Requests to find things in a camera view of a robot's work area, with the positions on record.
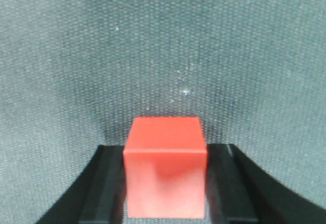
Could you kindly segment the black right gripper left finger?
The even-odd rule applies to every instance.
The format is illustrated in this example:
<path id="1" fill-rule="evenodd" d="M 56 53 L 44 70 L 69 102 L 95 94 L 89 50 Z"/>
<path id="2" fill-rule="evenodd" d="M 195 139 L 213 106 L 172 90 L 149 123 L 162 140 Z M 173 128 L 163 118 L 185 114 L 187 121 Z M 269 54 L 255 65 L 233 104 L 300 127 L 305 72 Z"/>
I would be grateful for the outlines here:
<path id="1" fill-rule="evenodd" d="M 123 146 L 98 146 L 83 172 L 38 223 L 122 223 Z"/>

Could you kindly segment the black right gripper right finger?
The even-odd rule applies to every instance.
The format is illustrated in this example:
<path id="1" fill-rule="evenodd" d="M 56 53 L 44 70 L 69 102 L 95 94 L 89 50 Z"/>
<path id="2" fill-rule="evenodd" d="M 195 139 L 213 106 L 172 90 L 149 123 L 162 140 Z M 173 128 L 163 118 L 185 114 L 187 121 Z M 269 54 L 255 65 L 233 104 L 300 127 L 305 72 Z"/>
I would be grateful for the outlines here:
<path id="1" fill-rule="evenodd" d="M 325 223 L 325 209 L 293 192 L 233 144 L 209 144 L 211 223 Z"/>

